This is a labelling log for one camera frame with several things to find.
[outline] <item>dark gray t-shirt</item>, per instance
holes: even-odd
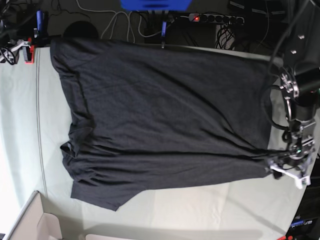
[[[253,158],[271,129],[265,63],[89,39],[54,40],[51,59],[72,113],[72,198],[115,211],[144,190],[267,175]]]

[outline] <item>t-shirt sleeve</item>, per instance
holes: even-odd
[[[111,184],[106,178],[94,176],[88,179],[75,180],[72,185],[71,198],[84,201],[105,209],[118,210],[135,195],[146,190],[134,182],[118,179]]]
[[[93,61],[109,48],[107,42],[86,38],[56,38],[50,46],[51,62],[59,75],[77,73],[77,67]]]

